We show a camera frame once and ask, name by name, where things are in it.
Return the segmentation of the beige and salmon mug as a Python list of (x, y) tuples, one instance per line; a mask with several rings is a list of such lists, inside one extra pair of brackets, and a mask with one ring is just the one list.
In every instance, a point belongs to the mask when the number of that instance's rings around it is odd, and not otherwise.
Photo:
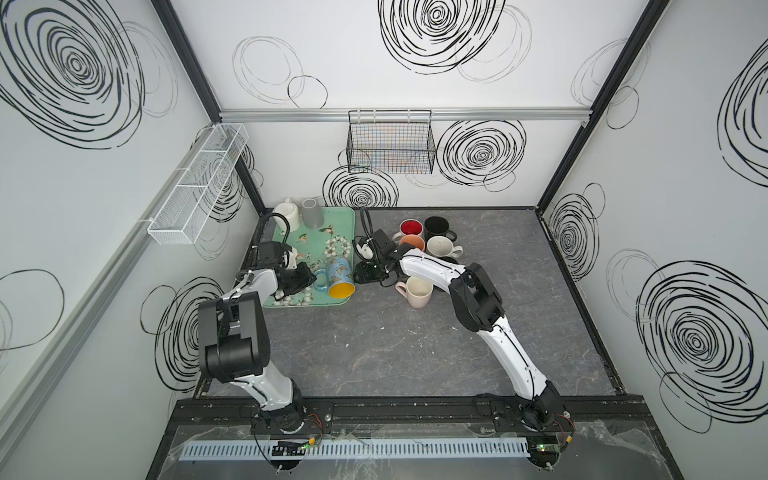
[(426, 247), (424, 239), (421, 236), (419, 236), (419, 235), (413, 235), (413, 234), (409, 234), (409, 235), (403, 236), (399, 240), (398, 244), (399, 245), (410, 245), (410, 246), (412, 246), (415, 249), (418, 249), (420, 251), (424, 251), (425, 247)]

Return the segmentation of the white mug red inside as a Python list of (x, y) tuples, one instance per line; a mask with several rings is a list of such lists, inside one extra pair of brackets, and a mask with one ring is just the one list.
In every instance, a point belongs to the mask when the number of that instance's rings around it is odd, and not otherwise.
[(392, 235), (392, 240), (399, 242), (403, 237), (408, 235), (415, 235), (420, 238), (424, 234), (424, 225), (417, 219), (405, 219), (403, 220), (397, 231)]

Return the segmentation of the blue butterfly mug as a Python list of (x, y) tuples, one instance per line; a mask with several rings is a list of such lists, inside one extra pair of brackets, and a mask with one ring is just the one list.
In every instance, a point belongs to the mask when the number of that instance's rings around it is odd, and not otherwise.
[(356, 287), (353, 279), (353, 267), (344, 257), (330, 257), (314, 272), (316, 280), (313, 288), (327, 293), (332, 299), (346, 300), (351, 297)]

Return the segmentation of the pink mug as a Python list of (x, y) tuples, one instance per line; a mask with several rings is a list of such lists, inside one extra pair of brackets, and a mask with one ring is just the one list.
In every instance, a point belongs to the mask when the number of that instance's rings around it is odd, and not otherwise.
[(395, 289), (412, 308), (422, 309), (429, 303), (434, 285), (426, 280), (411, 276), (406, 281), (397, 282)]

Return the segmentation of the beige mug white handle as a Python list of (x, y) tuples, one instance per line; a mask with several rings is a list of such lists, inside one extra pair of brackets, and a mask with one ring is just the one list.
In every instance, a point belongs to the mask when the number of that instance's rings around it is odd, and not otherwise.
[(452, 240), (446, 236), (432, 236), (426, 243), (426, 251), (434, 257), (449, 257), (453, 259), (460, 258), (463, 253), (462, 246), (456, 246)]

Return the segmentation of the black mug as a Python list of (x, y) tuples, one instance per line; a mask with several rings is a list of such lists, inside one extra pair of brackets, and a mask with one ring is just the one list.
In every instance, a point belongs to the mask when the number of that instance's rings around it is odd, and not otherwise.
[(442, 216), (430, 216), (423, 222), (424, 238), (426, 241), (436, 236), (443, 236), (455, 242), (457, 234), (450, 228), (449, 221)]

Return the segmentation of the small grey mug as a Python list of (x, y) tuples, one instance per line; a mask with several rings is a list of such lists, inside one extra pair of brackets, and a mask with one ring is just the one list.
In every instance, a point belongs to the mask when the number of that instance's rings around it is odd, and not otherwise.
[(311, 230), (319, 230), (324, 224), (324, 214), (316, 198), (307, 198), (300, 205), (304, 225)]

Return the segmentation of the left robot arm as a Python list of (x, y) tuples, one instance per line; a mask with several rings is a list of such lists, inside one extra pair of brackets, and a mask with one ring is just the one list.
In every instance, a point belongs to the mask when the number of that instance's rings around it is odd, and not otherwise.
[(255, 247), (255, 264), (239, 274), (232, 290), (197, 307), (202, 376), (240, 387), (255, 400), (264, 422), (286, 434), (303, 428), (306, 409), (296, 382), (271, 360), (263, 304), (315, 280), (293, 247), (263, 242)]

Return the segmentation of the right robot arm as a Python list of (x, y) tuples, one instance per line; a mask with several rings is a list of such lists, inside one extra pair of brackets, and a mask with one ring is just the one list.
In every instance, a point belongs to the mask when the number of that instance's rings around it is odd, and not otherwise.
[(557, 388), (515, 336), (502, 298), (481, 265), (454, 264), (411, 245), (396, 245), (381, 229), (355, 239), (353, 250), (385, 274), (401, 273), (449, 294), (459, 323), (484, 340), (509, 376), (518, 416), (527, 428), (541, 431), (565, 411)]

